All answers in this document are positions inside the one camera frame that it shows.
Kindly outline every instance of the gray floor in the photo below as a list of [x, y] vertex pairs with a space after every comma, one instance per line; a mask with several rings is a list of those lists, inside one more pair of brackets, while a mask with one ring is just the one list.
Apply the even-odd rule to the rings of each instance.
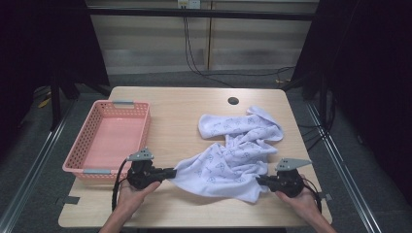
[[[271, 72], [274, 71], [255, 70], [236, 71], [235, 73], [251, 75]], [[280, 74], [279, 79], [285, 82], [290, 76], [291, 71], [288, 71]], [[277, 88], [283, 84], [276, 82], [278, 79], [276, 75], [202, 77], [192, 72], [111, 76], [111, 84], [112, 87], [118, 85], [229, 87], [229, 85], [213, 81], [210, 78], [234, 87]], [[80, 85], [79, 88], [82, 94], [73, 103], [73, 110], [67, 115], [58, 140], [53, 145], [49, 156], [44, 160], [44, 167], [39, 169], [39, 179], [33, 181], [35, 185], [28, 191], [28, 198], [18, 200], [24, 205], [21, 207], [21, 212], [14, 212], [18, 216], [17, 220], [9, 223], [13, 232], [97, 231], [97, 229], [64, 229], [57, 222], [62, 209], [59, 200], [68, 194], [74, 180], [71, 174], [62, 171], [61, 166], [92, 103], [94, 100], [106, 98], [85, 86]], [[0, 213], [3, 220], [16, 193], [21, 188], [20, 185], [26, 181], [26, 175], [31, 174], [31, 165], [36, 164], [36, 157], [51, 134], [49, 130], [52, 119], [51, 105], [48, 104], [43, 109], [37, 108], [37, 104], [43, 99], [45, 92], [46, 90], [41, 90], [36, 93], [32, 109], [20, 128], [18, 140], [11, 146], [8, 159], [0, 165], [0, 176], [2, 177], [0, 181]], [[315, 122], [311, 117], [308, 104], [316, 106], [317, 100], [303, 100], [300, 88], [288, 91], [287, 96], [297, 123], [299, 125], [314, 125]], [[62, 104], [64, 110], [72, 103], [62, 97]], [[311, 147], [319, 137], [318, 130], [311, 127], [300, 127], [300, 129], [307, 147]], [[337, 108], [336, 119], [330, 134], [381, 232], [412, 232], [411, 207], [406, 204], [391, 179], [376, 163], [373, 153], [359, 143], [356, 129], [340, 113], [339, 108]], [[333, 216], [332, 225], [339, 232], [368, 232], [368, 227], [361, 219], [359, 209], [351, 197], [351, 192], [348, 192], [345, 183], [342, 182], [324, 141], [320, 141], [309, 150], [309, 155], [314, 162], [322, 190], [332, 197], [332, 200], [328, 201]], [[288, 232], [313, 232], [313, 230], [310, 227], [302, 227], [288, 229]]]

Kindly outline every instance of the wall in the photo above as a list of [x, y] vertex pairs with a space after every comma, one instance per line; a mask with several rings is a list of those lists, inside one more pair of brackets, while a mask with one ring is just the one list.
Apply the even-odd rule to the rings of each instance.
[[[88, 0], [89, 6], [177, 8], [177, 1]], [[314, 13], [318, 1], [201, 1], [201, 9]], [[180, 17], [92, 16], [109, 75], [187, 71]], [[308, 21], [188, 18], [199, 70], [275, 69], [299, 58]]]

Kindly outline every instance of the basket handle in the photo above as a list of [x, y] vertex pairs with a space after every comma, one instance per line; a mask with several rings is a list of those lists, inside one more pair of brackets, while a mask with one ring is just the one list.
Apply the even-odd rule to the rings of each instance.
[[109, 169], [84, 169], [83, 174], [90, 175], [111, 175], [112, 172]]
[[134, 105], [133, 100], [114, 100], [112, 102], [118, 105]]

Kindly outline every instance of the wrist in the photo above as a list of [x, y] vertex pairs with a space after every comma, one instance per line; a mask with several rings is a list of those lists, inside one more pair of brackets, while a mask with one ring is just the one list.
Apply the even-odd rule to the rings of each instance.
[[316, 232], [325, 232], [331, 233], [335, 232], [326, 218], [318, 211], [318, 210], [311, 210], [303, 214], [302, 218], [311, 225]]

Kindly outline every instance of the aluminum rail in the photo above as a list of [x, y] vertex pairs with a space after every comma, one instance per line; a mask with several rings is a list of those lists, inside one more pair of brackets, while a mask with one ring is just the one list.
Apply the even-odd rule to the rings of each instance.
[[[307, 108], [309, 113], [313, 119], [313, 121], [317, 125], [321, 125], [321, 120], [319, 119], [319, 113], [316, 109], [314, 104], [308, 104]], [[319, 133], [321, 136], [324, 136], [323, 141], [328, 151], [328, 154], [333, 161], [337, 172], [339, 173], [342, 182], [344, 183], [352, 201], [354, 202], [355, 208], [360, 215], [360, 219], [362, 220], [367, 232], [370, 233], [381, 233], [382, 230], [379, 227], [379, 224], [374, 216], [373, 212], [371, 211], [369, 205], [367, 204], [366, 200], [363, 198], [360, 189], [358, 188], [357, 184], [355, 183], [354, 178], [352, 177], [348, 167], [345, 164], [339, 150], [337, 149], [336, 144], [333, 142], [331, 136], [324, 131], [322, 127], [318, 127]]]
[[65, 113], [61, 122], [56, 126], [56, 128], [53, 131], [49, 133], [47, 140], [45, 141], [42, 148], [40, 149], [40, 152], [38, 153], [30, 170], [28, 171], [26, 177], [24, 178], [24, 181], [19, 186], [15, 197], [9, 203], [6, 211], [1, 216], [0, 232], [2, 233], [12, 232], [13, 228], [15, 227], [17, 219], [20, 216], [37, 181], [39, 180], [40, 175], [43, 171], [43, 168], [46, 166], [46, 163], [52, 153], [52, 149], [54, 148], [54, 145], [56, 144], [58, 138], [60, 137], [61, 132], [63, 131], [67, 116], [73, 109], [74, 103], [75, 101], [71, 101], [70, 106], [68, 107], [68, 110]]
[[130, 17], [215, 17], [215, 18], [248, 18], [312, 21], [319, 18], [310, 13], [275, 13], [275, 12], [244, 12], [223, 10], [196, 9], [161, 9], [161, 8], [125, 8], [97, 7], [86, 8], [45, 7], [39, 8], [38, 13], [44, 14], [89, 14], [96, 16], [130, 16]]

